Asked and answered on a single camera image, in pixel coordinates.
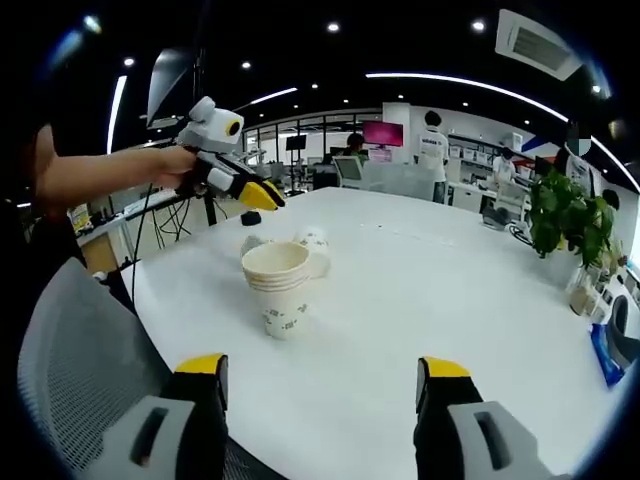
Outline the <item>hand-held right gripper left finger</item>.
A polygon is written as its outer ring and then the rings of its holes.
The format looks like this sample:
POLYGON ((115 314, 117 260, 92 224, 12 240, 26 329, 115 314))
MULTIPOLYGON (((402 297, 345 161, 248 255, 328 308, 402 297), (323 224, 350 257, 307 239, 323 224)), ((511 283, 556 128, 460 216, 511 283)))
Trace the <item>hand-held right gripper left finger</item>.
POLYGON ((228 356, 189 359, 103 434, 104 479, 220 479, 228 428, 228 356))

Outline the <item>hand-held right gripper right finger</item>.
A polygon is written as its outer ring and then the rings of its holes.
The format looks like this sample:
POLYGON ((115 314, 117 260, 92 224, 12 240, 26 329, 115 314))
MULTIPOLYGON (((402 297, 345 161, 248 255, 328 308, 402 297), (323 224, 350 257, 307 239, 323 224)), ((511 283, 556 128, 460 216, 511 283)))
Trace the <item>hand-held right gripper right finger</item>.
POLYGON ((418 360, 413 434, 420 479, 548 479, 535 436, 470 372, 435 357, 418 360))

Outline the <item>person's left hand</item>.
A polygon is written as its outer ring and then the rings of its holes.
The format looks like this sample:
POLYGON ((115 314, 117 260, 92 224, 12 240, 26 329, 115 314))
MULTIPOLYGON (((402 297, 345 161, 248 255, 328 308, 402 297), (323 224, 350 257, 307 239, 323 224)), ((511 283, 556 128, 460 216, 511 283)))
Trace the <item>person's left hand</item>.
POLYGON ((158 150, 160 166, 153 184, 176 190, 186 174, 193 170, 197 155, 182 146, 170 146, 158 150))

